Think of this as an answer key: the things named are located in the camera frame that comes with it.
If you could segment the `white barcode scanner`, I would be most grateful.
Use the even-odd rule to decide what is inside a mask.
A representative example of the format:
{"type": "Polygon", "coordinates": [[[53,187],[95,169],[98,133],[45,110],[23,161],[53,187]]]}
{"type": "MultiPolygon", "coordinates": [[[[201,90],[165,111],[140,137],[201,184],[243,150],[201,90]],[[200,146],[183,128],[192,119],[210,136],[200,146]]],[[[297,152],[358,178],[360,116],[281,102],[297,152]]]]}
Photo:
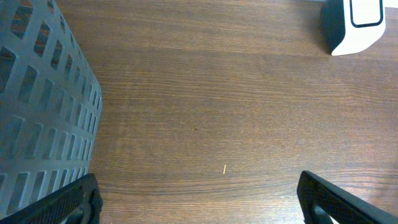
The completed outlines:
{"type": "Polygon", "coordinates": [[[332,56],[362,52],[385,32],[383,0],[326,0],[320,25],[332,56]]]}

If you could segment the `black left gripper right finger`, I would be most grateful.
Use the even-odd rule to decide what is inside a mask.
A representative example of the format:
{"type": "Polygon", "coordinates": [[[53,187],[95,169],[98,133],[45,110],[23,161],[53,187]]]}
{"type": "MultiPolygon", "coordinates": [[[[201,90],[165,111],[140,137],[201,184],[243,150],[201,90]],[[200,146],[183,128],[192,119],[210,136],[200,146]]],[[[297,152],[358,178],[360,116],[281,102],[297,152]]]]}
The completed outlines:
{"type": "Polygon", "coordinates": [[[300,175],[297,196],[304,223],[397,223],[397,217],[310,171],[300,175]]]}

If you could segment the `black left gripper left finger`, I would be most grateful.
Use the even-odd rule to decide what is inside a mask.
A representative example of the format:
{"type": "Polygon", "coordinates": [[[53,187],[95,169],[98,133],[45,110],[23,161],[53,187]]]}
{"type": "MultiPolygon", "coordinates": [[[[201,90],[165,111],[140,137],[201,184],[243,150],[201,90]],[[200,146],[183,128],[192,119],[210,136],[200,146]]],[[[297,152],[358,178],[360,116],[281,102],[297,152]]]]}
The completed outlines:
{"type": "Polygon", "coordinates": [[[102,206],[103,199],[97,180],[90,173],[3,218],[1,223],[98,224],[102,206]]]}

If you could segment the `dark grey plastic basket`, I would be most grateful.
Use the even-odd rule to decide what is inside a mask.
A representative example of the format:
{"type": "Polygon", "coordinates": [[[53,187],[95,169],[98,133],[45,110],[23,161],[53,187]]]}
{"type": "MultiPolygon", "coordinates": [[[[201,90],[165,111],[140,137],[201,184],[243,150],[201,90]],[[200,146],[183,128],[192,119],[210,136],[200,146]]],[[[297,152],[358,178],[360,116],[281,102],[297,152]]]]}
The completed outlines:
{"type": "Polygon", "coordinates": [[[55,0],[1,0],[1,217],[88,173],[103,95],[55,0]]]}

